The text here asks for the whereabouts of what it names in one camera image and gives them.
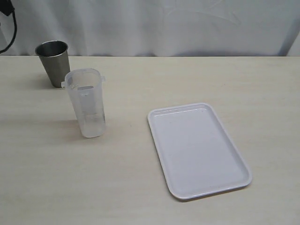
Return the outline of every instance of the plastic tray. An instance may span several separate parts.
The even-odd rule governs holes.
[[[205,103],[148,114],[168,188],[186,200],[241,188],[252,175],[214,110]]]

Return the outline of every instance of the plastic pitcher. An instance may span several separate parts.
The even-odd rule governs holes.
[[[105,131],[102,81],[105,78],[95,69],[77,69],[61,82],[69,93],[81,133],[88,138]]]

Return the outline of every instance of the white curtain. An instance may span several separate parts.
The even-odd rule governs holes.
[[[300,55],[300,0],[12,0],[7,55],[59,39],[69,55]],[[0,49],[12,17],[0,15]]]

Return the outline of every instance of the stainless steel cup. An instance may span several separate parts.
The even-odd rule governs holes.
[[[65,75],[70,72],[68,45],[63,41],[47,41],[36,47],[46,73],[56,88],[61,87]]]

